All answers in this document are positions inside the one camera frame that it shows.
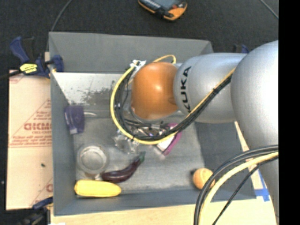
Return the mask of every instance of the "orange device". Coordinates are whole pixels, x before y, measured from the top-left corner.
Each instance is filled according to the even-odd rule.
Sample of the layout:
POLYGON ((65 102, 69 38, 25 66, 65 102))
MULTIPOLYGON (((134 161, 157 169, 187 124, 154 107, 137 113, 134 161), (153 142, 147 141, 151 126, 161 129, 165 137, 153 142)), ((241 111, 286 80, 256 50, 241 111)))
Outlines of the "orange device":
POLYGON ((169 21, 179 18, 188 6, 184 0, 138 0, 138 3, 149 12, 169 21))

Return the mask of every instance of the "plastic eggplant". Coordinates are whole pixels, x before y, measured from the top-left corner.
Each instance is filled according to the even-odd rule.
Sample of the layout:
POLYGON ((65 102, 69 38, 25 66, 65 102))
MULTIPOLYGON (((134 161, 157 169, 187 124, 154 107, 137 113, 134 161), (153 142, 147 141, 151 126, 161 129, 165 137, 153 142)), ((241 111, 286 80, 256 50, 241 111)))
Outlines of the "plastic eggplant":
POLYGON ((126 181, 135 173, 138 166, 144 161, 145 153, 146 152, 141 152, 139 156, 134 158, 131 164, 129 164, 126 168, 122 170, 103 173, 101 175, 102 179, 104 181, 108 181, 112 183, 119 183, 119 182, 126 181))

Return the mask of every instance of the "gray bin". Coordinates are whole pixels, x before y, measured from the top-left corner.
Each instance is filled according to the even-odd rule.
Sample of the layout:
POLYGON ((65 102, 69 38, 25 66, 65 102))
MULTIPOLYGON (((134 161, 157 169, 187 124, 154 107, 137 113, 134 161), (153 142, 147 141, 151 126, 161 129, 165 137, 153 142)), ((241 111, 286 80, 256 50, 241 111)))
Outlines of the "gray bin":
MULTIPOLYGON (((153 146, 140 146, 139 150, 146 151, 145 161, 133 177, 119 184, 122 193, 113 198, 80 198, 75 194, 74 185, 80 178, 76 151, 83 144, 98 143, 110 154, 110 166, 122 168, 128 164, 132 155, 120 152, 112 139, 117 128, 109 114, 109 93, 103 93, 102 98, 93 103, 86 99, 87 94, 99 95, 99 91, 109 89, 112 81, 118 79, 134 59, 150 62, 173 54, 177 62, 182 63, 191 57, 212 53, 210 42, 50 32, 49 45, 50 57, 60 54, 65 64, 64 73, 51 75, 54 215, 195 203, 199 190, 191 182, 190 171, 205 166, 195 124, 183 132, 180 142, 164 159, 153 146), (98 108, 102 115, 87 118, 84 132, 71 135, 64 118, 64 108, 70 104, 81 104, 87 110, 98 108)), ((171 119, 182 118, 179 112, 171 119)))

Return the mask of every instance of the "black carpet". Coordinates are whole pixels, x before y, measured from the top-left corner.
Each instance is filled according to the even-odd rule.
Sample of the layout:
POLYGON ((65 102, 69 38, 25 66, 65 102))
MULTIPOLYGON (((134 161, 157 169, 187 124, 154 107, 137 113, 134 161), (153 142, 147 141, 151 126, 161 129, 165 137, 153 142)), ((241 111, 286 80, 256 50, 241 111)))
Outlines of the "black carpet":
MULTIPOLYGON (((17 68, 9 43, 17 36, 35 37, 35 53, 46 50, 48 31, 68 0, 0 0, 0 75, 17 68)), ((278 14, 278 0, 264 0, 278 14)), ((234 44, 252 50, 278 39, 278 19, 259 0, 187 0, 176 22, 159 20, 137 0, 73 0, 55 31, 205 39, 215 52, 234 44)), ((5 209, 8 132, 8 84, 0 81, 0 225, 16 224, 30 211, 5 209)))

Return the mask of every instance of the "orange ball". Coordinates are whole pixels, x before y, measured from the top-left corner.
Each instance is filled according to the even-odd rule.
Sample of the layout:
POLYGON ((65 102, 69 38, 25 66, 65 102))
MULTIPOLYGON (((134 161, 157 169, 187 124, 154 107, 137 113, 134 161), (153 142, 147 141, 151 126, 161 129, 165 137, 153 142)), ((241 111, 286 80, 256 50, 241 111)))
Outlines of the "orange ball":
MULTIPOLYGON (((211 170, 208 168, 199 168, 197 169, 193 174, 193 183, 194 185, 202 189, 204 187, 204 184, 206 181, 210 178, 210 176, 213 174, 211 170)), ((210 188, 215 184, 215 180, 213 180, 212 184, 210 185, 210 188)))

